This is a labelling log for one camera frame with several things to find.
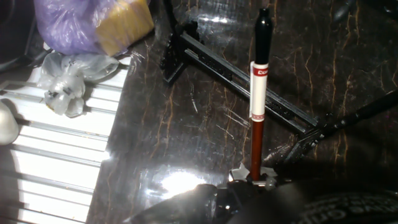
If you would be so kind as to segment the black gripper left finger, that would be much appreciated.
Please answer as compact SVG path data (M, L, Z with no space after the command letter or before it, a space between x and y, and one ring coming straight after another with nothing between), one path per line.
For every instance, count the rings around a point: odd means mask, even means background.
M193 190L164 200L123 222L127 224L212 223L216 198L216 186L197 185Z

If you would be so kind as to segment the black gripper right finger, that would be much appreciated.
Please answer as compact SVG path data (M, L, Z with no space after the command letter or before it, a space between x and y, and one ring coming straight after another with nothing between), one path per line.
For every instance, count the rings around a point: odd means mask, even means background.
M260 178L259 180L254 180L250 176L250 171L240 163L240 166L229 171L228 181L243 181L254 185L256 187L265 188L266 190L272 190L277 186L277 172L270 167L260 168Z

